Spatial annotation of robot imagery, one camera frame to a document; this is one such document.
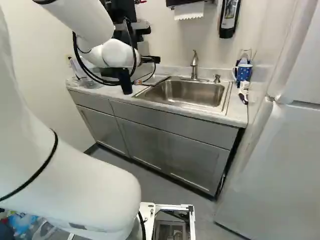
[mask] gray floor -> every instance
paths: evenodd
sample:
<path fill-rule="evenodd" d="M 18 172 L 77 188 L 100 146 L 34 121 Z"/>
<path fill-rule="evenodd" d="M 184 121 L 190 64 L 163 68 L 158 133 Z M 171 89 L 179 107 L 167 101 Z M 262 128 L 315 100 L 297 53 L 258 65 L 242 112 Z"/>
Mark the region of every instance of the gray floor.
<path fill-rule="evenodd" d="M 196 240 L 243 240 L 214 224 L 214 202 L 104 149 L 96 150 L 91 156 L 132 173 L 140 182 L 143 202 L 194 205 Z"/>

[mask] paper towel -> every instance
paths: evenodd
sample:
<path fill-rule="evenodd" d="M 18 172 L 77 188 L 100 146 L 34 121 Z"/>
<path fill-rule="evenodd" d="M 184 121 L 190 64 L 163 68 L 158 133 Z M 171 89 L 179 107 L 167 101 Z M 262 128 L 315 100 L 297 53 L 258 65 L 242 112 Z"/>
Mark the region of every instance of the paper towel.
<path fill-rule="evenodd" d="M 196 19 L 204 16 L 205 2 L 198 1 L 174 7 L 174 20 Z"/>

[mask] polka dot mug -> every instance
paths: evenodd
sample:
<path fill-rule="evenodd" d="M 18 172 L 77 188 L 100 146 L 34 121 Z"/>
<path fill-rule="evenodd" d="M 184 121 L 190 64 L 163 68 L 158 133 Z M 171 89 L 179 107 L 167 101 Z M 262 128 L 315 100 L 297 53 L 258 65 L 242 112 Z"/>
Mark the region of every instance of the polka dot mug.
<path fill-rule="evenodd" d="M 232 68 L 232 76 L 236 81 L 237 86 L 240 87 L 240 82 L 249 81 L 252 73 L 252 65 L 246 63 L 240 63 L 238 66 L 234 66 Z"/>

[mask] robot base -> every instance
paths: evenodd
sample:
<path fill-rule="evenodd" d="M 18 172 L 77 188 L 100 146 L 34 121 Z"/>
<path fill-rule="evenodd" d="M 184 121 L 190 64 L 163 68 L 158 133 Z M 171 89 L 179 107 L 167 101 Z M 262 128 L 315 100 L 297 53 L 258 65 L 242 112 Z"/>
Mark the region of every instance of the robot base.
<path fill-rule="evenodd" d="M 162 221 L 157 220 L 157 215 L 163 212 L 176 217 L 179 221 Z M 165 205 L 154 204 L 151 202 L 142 202 L 140 204 L 140 213 L 144 219 L 146 240 L 159 240 L 161 226 L 183 226 L 182 240 L 196 240 L 195 230 L 195 208 L 193 205 Z M 74 234 L 70 234 L 67 240 L 73 240 Z M 130 236 L 126 240 L 142 240 L 142 230 L 139 217 L 136 218 L 134 227 Z"/>

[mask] wall-mounted dispenser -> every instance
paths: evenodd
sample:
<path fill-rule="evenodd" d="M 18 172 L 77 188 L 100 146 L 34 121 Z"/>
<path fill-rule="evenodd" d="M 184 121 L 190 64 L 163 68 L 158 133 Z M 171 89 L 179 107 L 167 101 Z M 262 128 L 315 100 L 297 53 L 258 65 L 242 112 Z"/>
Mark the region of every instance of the wall-mounted dispenser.
<path fill-rule="evenodd" d="M 221 9 L 219 36 L 221 39 L 233 37 L 237 28 L 241 0 L 219 0 L 218 8 Z"/>
<path fill-rule="evenodd" d="M 208 0 L 165 0 L 166 6 L 168 8 L 171 8 L 172 10 L 175 8 L 175 6 L 182 5 L 182 4 L 191 4 L 196 2 L 209 2 Z"/>

